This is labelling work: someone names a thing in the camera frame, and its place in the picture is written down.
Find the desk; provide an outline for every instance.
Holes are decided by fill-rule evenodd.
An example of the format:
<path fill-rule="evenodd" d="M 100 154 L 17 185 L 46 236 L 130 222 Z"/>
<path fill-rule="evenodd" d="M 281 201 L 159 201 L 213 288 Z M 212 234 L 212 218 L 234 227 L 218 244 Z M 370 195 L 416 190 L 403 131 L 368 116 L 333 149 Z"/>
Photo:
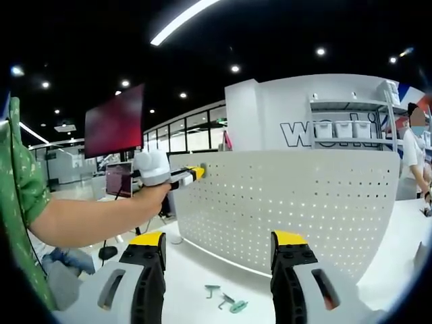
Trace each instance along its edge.
<path fill-rule="evenodd" d="M 371 309 L 388 311 L 415 276 L 413 259 L 422 242 L 430 246 L 432 217 L 423 199 L 394 203 L 389 225 L 369 268 L 357 283 L 360 299 Z"/>
<path fill-rule="evenodd" d="M 412 260 L 420 242 L 428 244 L 432 218 L 420 211 L 421 199 L 397 201 L 389 225 L 366 273 L 357 283 L 360 299 L 371 309 L 388 311 L 413 278 Z M 163 305 L 163 323 L 219 324 L 274 323 L 275 314 L 270 279 L 225 263 L 187 242 L 173 245 L 180 236 L 177 222 L 159 229 L 167 234 L 167 291 Z M 128 243 L 117 243 L 118 261 Z M 97 251 L 92 253 L 95 269 L 101 267 Z M 221 286 L 207 300 L 204 285 Z M 239 314 L 219 310 L 220 294 L 249 302 Z"/>
<path fill-rule="evenodd" d="M 164 324 L 220 324 L 274 323 L 275 314 L 273 297 L 270 292 L 270 279 L 249 273 L 233 265 L 229 265 L 213 256 L 183 242 L 177 221 L 158 229 L 167 235 L 167 269 L 165 272 L 166 293 L 163 303 L 162 323 Z M 127 243 L 117 243 L 118 255 L 111 260 L 118 261 Z M 98 251 L 92 253 L 94 267 L 99 269 L 101 261 Z M 204 285 L 219 285 L 220 290 L 207 299 L 209 292 Z M 224 292 L 235 300 L 249 302 L 248 306 L 238 314 L 231 314 L 229 305 L 223 310 L 217 306 L 223 301 Z"/>

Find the person's arm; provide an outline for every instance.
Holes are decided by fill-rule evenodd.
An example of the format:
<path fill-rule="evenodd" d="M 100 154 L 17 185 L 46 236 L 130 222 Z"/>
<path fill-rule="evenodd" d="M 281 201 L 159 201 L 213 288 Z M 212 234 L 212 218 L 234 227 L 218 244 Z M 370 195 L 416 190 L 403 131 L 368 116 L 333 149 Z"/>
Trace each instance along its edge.
<path fill-rule="evenodd" d="M 409 166 L 410 171 L 414 175 L 414 178 L 416 180 L 416 183 L 420 187 L 423 194 L 426 194 L 426 192 L 429 192 L 429 186 L 427 185 L 426 181 L 423 179 L 422 170 L 418 167 L 418 161 L 417 161 L 417 155 L 416 155 L 416 149 L 415 149 L 415 138 L 412 134 L 408 133 L 409 130 L 407 130 L 407 133 L 404 135 L 404 164 Z"/>
<path fill-rule="evenodd" d="M 171 188 L 143 188 L 133 198 L 111 202 L 51 199 L 31 224 L 31 232 L 58 247 L 82 247 L 142 225 L 161 210 Z"/>

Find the teal tool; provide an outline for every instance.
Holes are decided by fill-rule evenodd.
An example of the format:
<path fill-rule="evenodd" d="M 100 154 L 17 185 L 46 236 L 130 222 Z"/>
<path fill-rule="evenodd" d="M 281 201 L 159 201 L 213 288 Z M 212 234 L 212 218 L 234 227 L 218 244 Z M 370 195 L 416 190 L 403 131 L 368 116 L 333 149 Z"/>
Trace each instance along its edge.
<path fill-rule="evenodd" d="M 229 311 L 233 314 L 237 314 L 237 313 L 243 311 L 246 308 L 246 306 L 248 306 L 248 303 L 241 300 L 241 301 L 235 303 L 234 305 L 232 305 L 231 308 L 229 309 Z"/>

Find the computer monitor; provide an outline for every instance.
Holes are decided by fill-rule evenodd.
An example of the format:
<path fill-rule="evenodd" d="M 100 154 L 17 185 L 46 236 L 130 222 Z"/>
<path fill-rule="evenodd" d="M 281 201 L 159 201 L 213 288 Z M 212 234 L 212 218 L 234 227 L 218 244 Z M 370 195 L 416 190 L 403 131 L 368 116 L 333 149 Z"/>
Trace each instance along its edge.
<path fill-rule="evenodd" d="M 132 162 L 120 162 L 107 165 L 107 194 L 132 197 Z"/>
<path fill-rule="evenodd" d="M 143 95 L 141 84 L 86 112 L 86 159 L 142 147 Z"/>

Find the pegboard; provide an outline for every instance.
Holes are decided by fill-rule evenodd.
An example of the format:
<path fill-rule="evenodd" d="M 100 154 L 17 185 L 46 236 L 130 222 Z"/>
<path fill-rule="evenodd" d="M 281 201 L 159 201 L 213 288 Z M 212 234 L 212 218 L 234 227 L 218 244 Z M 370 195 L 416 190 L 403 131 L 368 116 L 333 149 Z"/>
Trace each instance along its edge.
<path fill-rule="evenodd" d="M 201 248 L 270 274 L 273 230 L 306 238 L 358 281 L 387 228 L 399 156 L 382 151 L 256 151 L 171 156 L 207 164 L 207 176 L 175 195 L 180 233 Z"/>

